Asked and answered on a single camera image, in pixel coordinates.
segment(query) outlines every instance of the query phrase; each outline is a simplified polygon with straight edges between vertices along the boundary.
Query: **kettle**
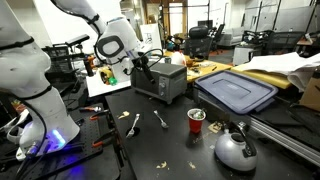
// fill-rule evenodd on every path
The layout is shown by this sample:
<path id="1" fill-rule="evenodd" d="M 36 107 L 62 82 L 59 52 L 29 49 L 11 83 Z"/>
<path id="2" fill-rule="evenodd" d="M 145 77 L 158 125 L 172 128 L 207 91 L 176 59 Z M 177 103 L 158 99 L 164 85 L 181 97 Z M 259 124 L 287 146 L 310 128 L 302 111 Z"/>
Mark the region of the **kettle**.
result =
<path id="1" fill-rule="evenodd" d="M 254 144 L 246 137 L 246 124 L 240 122 L 236 125 L 231 122 L 231 125 L 239 133 L 229 133 L 229 129 L 225 128 L 225 133 L 215 144 L 215 154 L 223 164 L 234 170 L 251 171 L 257 165 L 258 156 Z"/>

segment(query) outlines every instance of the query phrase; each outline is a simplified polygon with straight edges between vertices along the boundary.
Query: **red plastic cup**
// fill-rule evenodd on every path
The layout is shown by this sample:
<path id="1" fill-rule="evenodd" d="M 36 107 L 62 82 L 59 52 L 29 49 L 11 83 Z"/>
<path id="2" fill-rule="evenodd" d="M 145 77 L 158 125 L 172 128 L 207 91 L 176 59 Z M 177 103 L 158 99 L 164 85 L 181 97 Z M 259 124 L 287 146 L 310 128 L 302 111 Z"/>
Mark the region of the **red plastic cup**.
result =
<path id="1" fill-rule="evenodd" d="M 201 109 L 190 109 L 188 111 L 189 127 L 190 131 L 193 133 L 199 133 L 201 131 L 202 121 L 206 118 L 206 113 L 203 112 L 204 116 L 202 119 L 194 119 L 192 114 L 196 113 L 197 111 L 201 111 Z"/>

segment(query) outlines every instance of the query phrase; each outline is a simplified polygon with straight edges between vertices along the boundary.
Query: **kettle handle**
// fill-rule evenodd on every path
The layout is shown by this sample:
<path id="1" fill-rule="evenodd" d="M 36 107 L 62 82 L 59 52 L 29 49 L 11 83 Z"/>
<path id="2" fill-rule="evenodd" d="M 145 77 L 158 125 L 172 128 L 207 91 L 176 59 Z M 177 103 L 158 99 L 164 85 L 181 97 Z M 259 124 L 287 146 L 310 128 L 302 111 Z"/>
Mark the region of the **kettle handle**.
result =
<path id="1" fill-rule="evenodd" d="M 236 129 L 239 131 L 243 140 L 246 142 L 245 149 L 243 149 L 243 154 L 245 157 L 256 156 L 257 150 L 254 147 L 254 144 L 252 143 L 252 141 L 247 138 L 247 134 L 244 130 L 245 126 L 246 126 L 246 123 L 244 123 L 244 122 L 240 122 L 236 125 Z"/>

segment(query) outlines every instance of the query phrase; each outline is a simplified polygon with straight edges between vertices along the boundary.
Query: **fork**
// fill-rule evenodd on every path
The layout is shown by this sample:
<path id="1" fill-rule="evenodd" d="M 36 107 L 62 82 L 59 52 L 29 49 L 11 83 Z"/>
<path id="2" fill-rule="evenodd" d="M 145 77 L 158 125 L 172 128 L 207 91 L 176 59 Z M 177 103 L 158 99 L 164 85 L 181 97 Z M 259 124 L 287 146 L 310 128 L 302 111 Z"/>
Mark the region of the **fork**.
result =
<path id="1" fill-rule="evenodd" d="M 137 121 L 139 120 L 140 114 L 136 114 L 136 118 L 134 119 L 133 125 L 131 127 L 131 130 L 127 134 L 126 138 L 131 138 L 134 135 L 134 126 L 136 125 Z"/>
<path id="2" fill-rule="evenodd" d="M 158 111 L 155 110 L 155 111 L 153 111 L 153 112 L 154 112 L 154 114 L 160 119 L 160 121 L 161 121 L 161 126 L 162 126 L 163 128 L 168 128 L 169 126 L 168 126 L 167 123 L 165 123 L 165 122 L 162 120 L 162 118 L 159 116 Z"/>

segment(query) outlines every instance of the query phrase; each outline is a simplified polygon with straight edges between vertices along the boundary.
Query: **computer monitor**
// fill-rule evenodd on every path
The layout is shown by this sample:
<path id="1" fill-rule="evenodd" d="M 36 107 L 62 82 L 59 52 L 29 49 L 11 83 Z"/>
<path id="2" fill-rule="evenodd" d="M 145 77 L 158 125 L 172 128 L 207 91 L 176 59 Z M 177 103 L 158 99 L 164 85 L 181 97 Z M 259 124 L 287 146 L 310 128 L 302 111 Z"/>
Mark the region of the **computer monitor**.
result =
<path id="1" fill-rule="evenodd" d="M 198 26 L 207 26 L 209 29 L 212 29 L 213 21 L 212 20 L 198 21 Z"/>
<path id="2" fill-rule="evenodd" d="M 159 25 L 157 23 L 140 25 L 140 30 L 145 44 L 152 45 L 152 49 L 163 49 Z"/>

